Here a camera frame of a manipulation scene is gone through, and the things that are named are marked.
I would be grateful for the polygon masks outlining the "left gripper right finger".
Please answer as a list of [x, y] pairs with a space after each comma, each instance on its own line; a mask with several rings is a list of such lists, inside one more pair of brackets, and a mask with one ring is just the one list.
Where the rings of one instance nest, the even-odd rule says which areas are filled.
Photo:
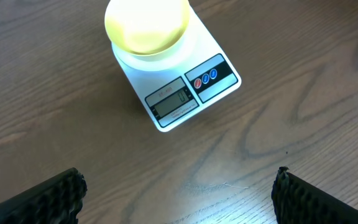
[[358, 224], [358, 210], [280, 167], [271, 198], [278, 224]]

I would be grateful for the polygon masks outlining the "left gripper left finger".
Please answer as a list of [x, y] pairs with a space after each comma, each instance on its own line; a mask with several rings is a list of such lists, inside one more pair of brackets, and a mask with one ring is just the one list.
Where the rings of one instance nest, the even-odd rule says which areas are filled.
[[0, 203], [0, 224], [77, 224], [87, 192], [84, 176], [71, 168]]

